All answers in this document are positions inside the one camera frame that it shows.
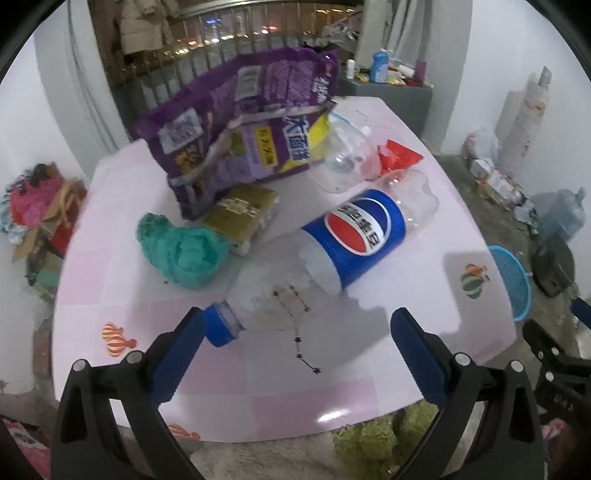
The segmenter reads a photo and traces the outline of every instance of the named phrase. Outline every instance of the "green plastic bag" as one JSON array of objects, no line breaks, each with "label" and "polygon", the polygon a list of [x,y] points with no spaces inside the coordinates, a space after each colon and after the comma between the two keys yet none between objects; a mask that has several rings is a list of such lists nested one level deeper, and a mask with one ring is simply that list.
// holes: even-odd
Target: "green plastic bag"
[{"label": "green plastic bag", "polygon": [[153,267],[168,280],[194,289],[209,280],[228,256],[230,242],[205,227],[180,228],[146,213],[135,237]]}]

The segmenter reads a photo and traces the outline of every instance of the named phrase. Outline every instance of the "plastic bottle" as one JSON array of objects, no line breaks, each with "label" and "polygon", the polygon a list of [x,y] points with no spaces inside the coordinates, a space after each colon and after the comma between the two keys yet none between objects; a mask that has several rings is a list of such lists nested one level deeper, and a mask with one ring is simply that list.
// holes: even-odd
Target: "plastic bottle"
[{"label": "plastic bottle", "polygon": [[570,190],[558,191],[556,200],[538,223],[542,241],[557,233],[568,242],[581,230],[587,219],[583,209],[585,195],[585,189],[582,187],[577,194]]},{"label": "plastic bottle", "polygon": [[310,150],[308,176],[328,193],[344,193],[381,172],[376,148],[368,140],[371,129],[352,125],[339,115],[329,115],[329,131]]},{"label": "plastic bottle", "polygon": [[388,81],[388,52],[383,48],[374,53],[374,62],[369,73],[369,80],[372,83],[387,83]]},{"label": "plastic bottle", "polygon": [[243,330],[289,330],[334,311],[335,297],[428,224],[438,206],[421,172],[380,177],[350,201],[253,252],[225,300],[205,310],[207,338],[223,346]]},{"label": "plastic bottle", "polygon": [[349,80],[355,78],[355,61],[353,59],[347,60],[347,70],[345,75]]}]

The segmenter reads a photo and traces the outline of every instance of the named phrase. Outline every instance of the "snack package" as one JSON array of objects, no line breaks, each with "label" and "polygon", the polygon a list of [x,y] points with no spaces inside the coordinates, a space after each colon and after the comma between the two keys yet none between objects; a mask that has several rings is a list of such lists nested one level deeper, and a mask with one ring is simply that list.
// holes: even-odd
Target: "snack package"
[{"label": "snack package", "polygon": [[279,194],[260,185],[238,184],[203,219],[206,226],[232,242],[230,252],[244,256],[273,219]]},{"label": "snack package", "polygon": [[328,130],[334,52],[278,48],[240,55],[195,78],[136,124],[184,218],[194,220],[236,183],[307,168]]}]

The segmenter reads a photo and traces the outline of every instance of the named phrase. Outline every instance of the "hanging clothes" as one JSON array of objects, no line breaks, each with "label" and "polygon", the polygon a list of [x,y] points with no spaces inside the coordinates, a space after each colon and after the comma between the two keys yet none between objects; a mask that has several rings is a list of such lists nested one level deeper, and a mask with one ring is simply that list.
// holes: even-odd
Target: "hanging clothes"
[{"label": "hanging clothes", "polygon": [[105,71],[117,71],[114,52],[119,50],[121,4],[117,0],[89,0],[90,17],[95,29],[96,44]]},{"label": "hanging clothes", "polygon": [[387,25],[386,49],[403,63],[414,65],[424,59],[431,30],[433,0],[400,0]]},{"label": "hanging clothes", "polygon": [[173,42],[167,17],[177,18],[176,0],[124,0],[121,12],[121,48],[125,55],[159,50]]}]

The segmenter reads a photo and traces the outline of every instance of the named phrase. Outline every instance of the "pepsi bottle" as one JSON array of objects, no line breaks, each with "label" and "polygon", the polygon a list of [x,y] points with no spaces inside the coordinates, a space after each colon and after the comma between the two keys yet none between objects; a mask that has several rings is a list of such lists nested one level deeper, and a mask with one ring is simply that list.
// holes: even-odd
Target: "pepsi bottle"
[{"label": "pepsi bottle", "polygon": [[261,245],[226,299],[205,310],[208,340],[219,347],[243,330],[288,330],[322,317],[340,292],[428,224],[438,206],[423,173],[395,170],[296,232]]}]

